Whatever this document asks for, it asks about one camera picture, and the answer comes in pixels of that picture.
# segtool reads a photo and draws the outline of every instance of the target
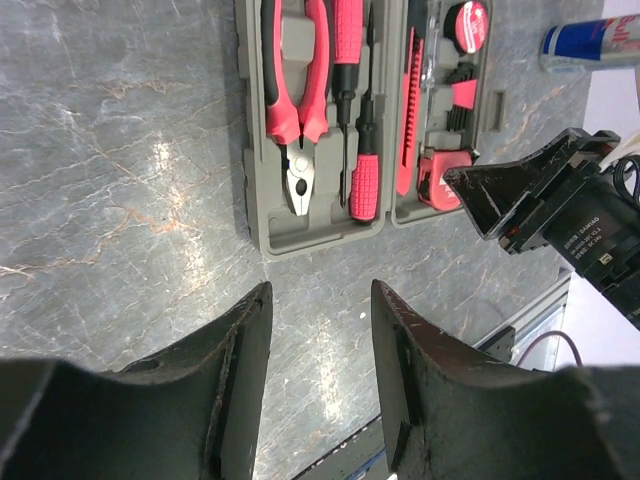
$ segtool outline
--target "soda can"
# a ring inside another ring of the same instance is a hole
[[[540,62],[553,73],[640,65],[640,14],[553,27],[542,42]]]

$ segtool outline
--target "gray plastic tool case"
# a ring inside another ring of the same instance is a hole
[[[409,193],[396,193],[396,171],[401,142],[402,79],[405,64],[408,0],[372,0],[375,18],[375,46],[373,92],[376,123],[378,125],[379,197],[376,218],[370,223],[353,220],[349,206],[340,207],[340,173],[342,171],[342,132],[336,123],[336,108],[329,94],[327,117],[329,132],[320,138],[316,147],[316,178],[313,195],[306,216],[296,216],[285,196],[281,151],[266,135],[260,7],[261,0],[236,0],[236,22],[239,36],[239,69],[247,80],[247,127],[249,146],[244,152],[247,214],[251,237],[260,252],[270,260],[284,260],[302,253],[373,237],[382,230],[387,214],[395,227],[407,227],[423,222],[438,212],[421,202],[417,193],[418,159],[415,159],[413,186]],[[434,0],[427,1],[433,8]],[[282,55],[285,76],[292,101],[298,104],[304,93],[306,66],[313,57],[314,25],[304,14],[304,0],[283,0]],[[364,22],[368,21],[369,1],[365,0]],[[448,9],[460,0],[442,0],[440,25]],[[491,3],[483,1],[490,19]],[[436,85],[431,111],[425,114],[428,95],[421,95],[421,119],[418,139],[421,147],[436,150],[474,149],[480,131],[483,112],[483,84],[489,38],[484,47],[472,55],[460,55],[453,42],[439,37],[439,56],[435,69]],[[468,116],[462,132],[447,131],[447,114],[452,109],[451,88],[446,78],[459,62],[471,62],[477,69],[478,88],[476,106]],[[349,131],[349,169],[357,161],[358,132],[355,120],[360,114],[360,98],[368,84],[369,49],[366,34],[360,63],[357,98],[351,106]],[[492,105],[491,119],[483,122],[490,129],[499,128],[500,107]]]

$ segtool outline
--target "marble tabletop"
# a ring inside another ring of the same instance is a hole
[[[581,126],[587,76],[547,75],[541,35],[601,0],[494,0],[490,161]],[[243,195],[245,86],[233,0],[9,0],[0,15],[0,355],[120,369],[274,286],[255,478],[286,479],[378,413],[378,278],[473,342],[557,278],[463,214],[272,263]]]

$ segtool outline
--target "wire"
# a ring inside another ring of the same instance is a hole
[[[520,359],[518,360],[518,363],[516,363],[516,367],[519,367],[520,365],[522,365],[524,360],[529,356],[529,354],[535,348],[536,345],[538,345],[545,338],[549,338],[549,337],[562,337],[562,338],[564,338],[565,341],[569,344],[569,348],[571,349],[571,353],[573,353],[573,358],[576,361],[576,365],[579,366],[579,367],[582,366],[582,357],[580,356],[580,352],[578,351],[578,347],[576,347],[576,344],[574,343],[574,341],[571,340],[571,337],[569,335],[567,335],[566,333],[561,332],[560,330],[551,330],[549,332],[543,333],[538,338],[536,338],[533,342],[531,342],[531,344],[526,348],[524,353],[520,356]]]
[[[631,168],[627,170],[627,165],[631,164]],[[626,178],[629,178],[629,174],[635,172],[635,185],[633,187],[633,193],[629,193],[629,189],[626,185]],[[615,187],[618,195],[625,200],[640,205],[640,155],[631,155],[629,157],[621,158],[613,169],[613,186]]]

